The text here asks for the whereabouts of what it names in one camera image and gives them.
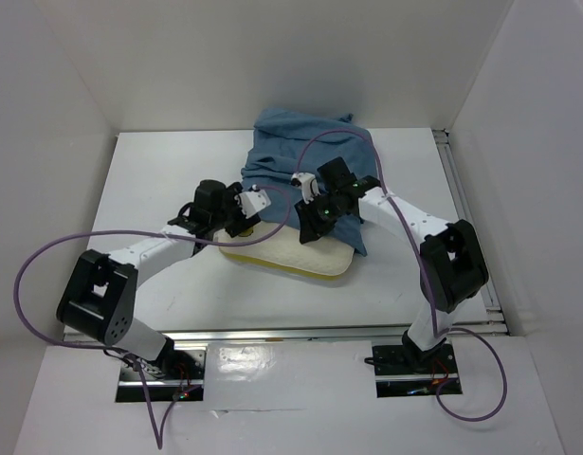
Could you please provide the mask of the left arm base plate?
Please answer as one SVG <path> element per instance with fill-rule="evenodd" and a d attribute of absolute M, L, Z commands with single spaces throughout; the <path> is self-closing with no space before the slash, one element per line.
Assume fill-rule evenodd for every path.
<path fill-rule="evenodd" d="M 203 400 L 207 349 L 191 346 L 184 350 L 184 353 L 187 359 L 182 364 L 177 363 L 168 373 L 163 373 L 143 359 L 139 360 L 152 402 L 171 402 L 174 398 L 180 402 Z M 145 402 L 140 373 L 134 366 L 125 362 L 120 365 L 115 401 L 117 403 Z"/>

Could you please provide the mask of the blue pillowcase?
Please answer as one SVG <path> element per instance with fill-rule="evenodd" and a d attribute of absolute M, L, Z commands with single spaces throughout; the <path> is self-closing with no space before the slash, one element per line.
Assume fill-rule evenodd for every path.
<path fill-rule="evenodd" d="M 278 224 L 288 215 L 286 224 L 298 229 L 298 215 L 287 207 L 288 201 L 301 200 L 301 191 L 291 184 L 294 171 L 317 174 L 318 167 L 340 156 L 356 177 L 376 177 L 372 141 L 368 130 L 353 125 L 351 114 L 323 118 L 266 108 L 254 122 L 241 183 L 246 189 L 268 187 L 271 206 L 260 213 L 263 221 Z"/>

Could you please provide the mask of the cream quilted pillow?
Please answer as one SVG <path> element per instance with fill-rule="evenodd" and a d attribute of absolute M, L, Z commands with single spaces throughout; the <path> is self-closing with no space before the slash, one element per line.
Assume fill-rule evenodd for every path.
<path fill-rule="evenodd" d="M 302 245 L 299 238 L 298 229 L 284 226 L 256 245 L 220 246 L 219 251 L 236 263 L 314 280 L 336 280 L 349 269 L 355 255 L 352 246 L 330 237 Z"/>

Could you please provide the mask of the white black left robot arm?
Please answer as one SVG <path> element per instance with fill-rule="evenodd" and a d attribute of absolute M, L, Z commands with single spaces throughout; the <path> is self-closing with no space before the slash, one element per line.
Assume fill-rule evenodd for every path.
<path fill-rule="evenodd" d="M 139 287 L 166 268 L 198 254 L 219 230 L 236 237 L 253 228 L 270 200 L 265 191 L 203 180 L 192 201 L 149 237 L 110 252 L 85 251 L 77 260 L 56 311 L 59 322 L 140 359 L 154 378 L 177 379 L 195 366 L 171 338 L 135 318 Z"/>

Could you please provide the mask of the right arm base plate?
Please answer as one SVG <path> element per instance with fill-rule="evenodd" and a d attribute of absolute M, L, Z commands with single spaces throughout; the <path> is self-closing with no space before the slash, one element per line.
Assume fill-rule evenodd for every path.
<path fill-rule="evenodd" d="M 378 398 L 434 396 L 440 385 L 442 395 L 463 393 L 450 343 L 417 366 L 405 360 L 400 344 L 375 345 L 364 362 L 373 368 Z"/>

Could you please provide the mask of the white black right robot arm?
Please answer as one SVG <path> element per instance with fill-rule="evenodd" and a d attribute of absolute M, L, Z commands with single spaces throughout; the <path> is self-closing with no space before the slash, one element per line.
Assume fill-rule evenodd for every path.
<path fill-rule="evenodd" d="M 402 335 L 400 359 L 409 370 L 423 371 L 441 350 L 465 301 L 489 280 L 475 228 L 465 219 L 450 222 L 418 209 L 387 191 L 381 176 L 356 177 L 341 157 L 317 173 L 294 173 L 291 183 L 301 191 L 295 210 L 302 244 L 315 242 L 339 220 L 355 216 L 412 249 L 424 302 Z"/>

